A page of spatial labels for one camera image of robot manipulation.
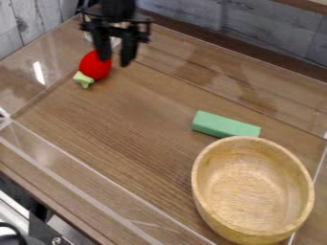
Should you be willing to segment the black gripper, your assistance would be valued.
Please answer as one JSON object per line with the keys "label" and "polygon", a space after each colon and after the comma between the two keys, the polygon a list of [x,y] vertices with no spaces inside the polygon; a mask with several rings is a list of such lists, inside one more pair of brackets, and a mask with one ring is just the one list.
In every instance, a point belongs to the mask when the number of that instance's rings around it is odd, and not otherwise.
{"label": "black gripper", "polygon": [[100,61],[108,61],[112,55],[111,38],[105,28],[127,23],[121,38],[120,65],[127,67],[136,57],[137,41],[149,42],[153,20],[136,10],[135,0],[103,0],[99,6],[83,7],[80,29],[91,32]]}

